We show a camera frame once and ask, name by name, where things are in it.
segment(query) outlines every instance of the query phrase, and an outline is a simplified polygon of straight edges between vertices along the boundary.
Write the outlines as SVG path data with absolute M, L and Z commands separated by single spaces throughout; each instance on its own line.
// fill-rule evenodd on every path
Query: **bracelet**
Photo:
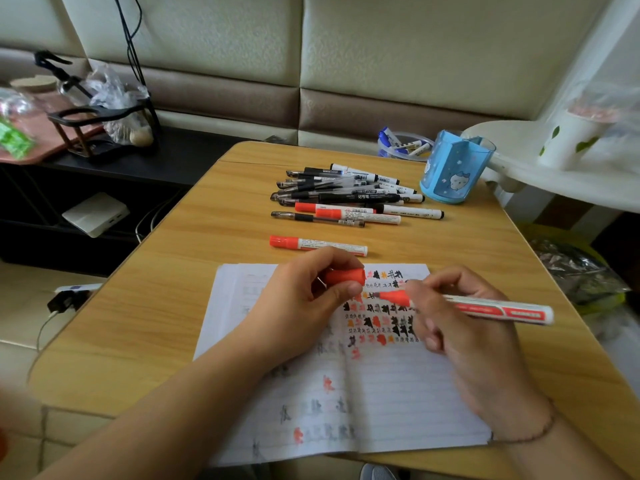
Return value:
M 531 443 L 533 441 L 539 440 L 540 438 L 546 436 L 548 434 L 549 431 L 551 431 L 551 428 L 554 427 L 555 423 L 556 423 L 556 418 L 557 418 L 557 411 L 556 408 L 554 407 L 554 402 L 549 399 L 549 403 L 551 404 L 551 417 L 549 418 L 549 420 L 547 421 L 547 423 L 542 427 L 542 430 L 540 430 L 539 433 L 530 436 L 528 438 L 517 438 L 515 440 L 495 440 L 493 439 L 493 435 L 494 433 L 491 432 L 491 438 L 489 438 L 489 441 L 487 441 L 487 444 L 489 445 L 517 445 L 517 444 L 522 444 L 522 443 Z

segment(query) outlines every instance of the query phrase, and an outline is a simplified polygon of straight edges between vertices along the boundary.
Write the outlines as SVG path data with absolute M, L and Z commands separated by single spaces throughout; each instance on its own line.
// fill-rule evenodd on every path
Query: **person's left hand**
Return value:
M 270 370 L 311 348 L 336 308 L 362 293 L 361 284 L 355 281 L 327 289 L 318 276 L 328 268 L 362 267 L 352 254 L 331 247 L 281 264 L 236 330 L 256 347 Z

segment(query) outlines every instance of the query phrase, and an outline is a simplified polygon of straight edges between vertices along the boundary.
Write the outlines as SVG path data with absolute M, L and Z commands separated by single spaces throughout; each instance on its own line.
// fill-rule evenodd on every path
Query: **gray shoe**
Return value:
M 360 480 L 397 480 L 386 467 L 366 463 L 360 471 Z

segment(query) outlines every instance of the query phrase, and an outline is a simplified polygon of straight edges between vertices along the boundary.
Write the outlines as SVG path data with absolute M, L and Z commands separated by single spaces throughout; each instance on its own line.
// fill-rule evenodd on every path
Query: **person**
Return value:
M 362 292 L 357 282 L 326 289 L 319 276 L 329 268 L 362 267 L 357 258 L 335 248 L 278 266 L 236 329 L 38 480 L 195 478 L 261 378 L 308 350 L 338 306 Z M 505 295 L 462 266 L 421 282 L 408 281 L 406 291 L 419 310 L 416 334 L 429 350 L 450 359 L 462 399 L 491 427 L 495 439 L 505 442 L 503 448 L 523 477 L 629 478 L 555 411 L 536 386 L 512 323 L 463 315 L 440 292 L 492 299 Z

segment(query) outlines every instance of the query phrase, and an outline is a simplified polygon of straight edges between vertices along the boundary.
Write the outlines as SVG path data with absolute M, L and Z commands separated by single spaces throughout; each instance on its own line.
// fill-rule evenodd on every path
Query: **open notebook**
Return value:
M 218 268 L 194 358 L 242 321 L 275 267 Z M 369 294 L 423 279 L 427 266 L 368 264 L 365 271 L 362 295 L 336 310 L 308 353 L 265 377 L 212 464 L 489 440 L 489 428 L 460 400 L 451 364 L 429 353 L 414 335 L 414 310 Z

